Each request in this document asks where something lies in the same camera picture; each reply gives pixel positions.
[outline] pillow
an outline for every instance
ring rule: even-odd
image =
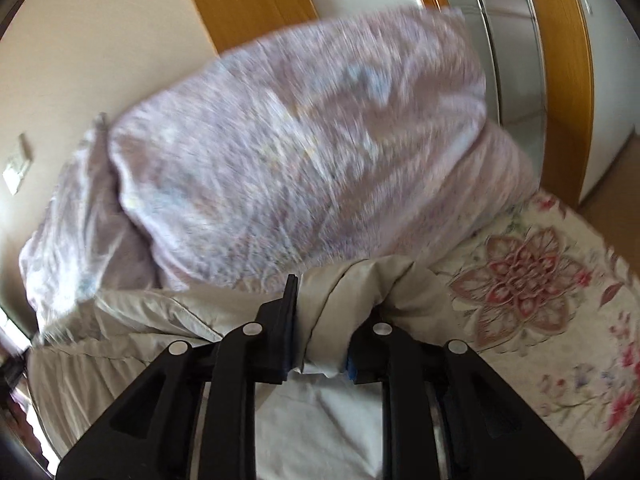
[[[271,292],[393,253],[428,264],[537,187],[484,86],[456,10],[283,30],[113,125],[120,201],[171,288]]]
[[[104,115],[63,168],[45,219],[20,252],[20,273],[40,331],[99,288],[157,283],[148,244],[118,202]]]

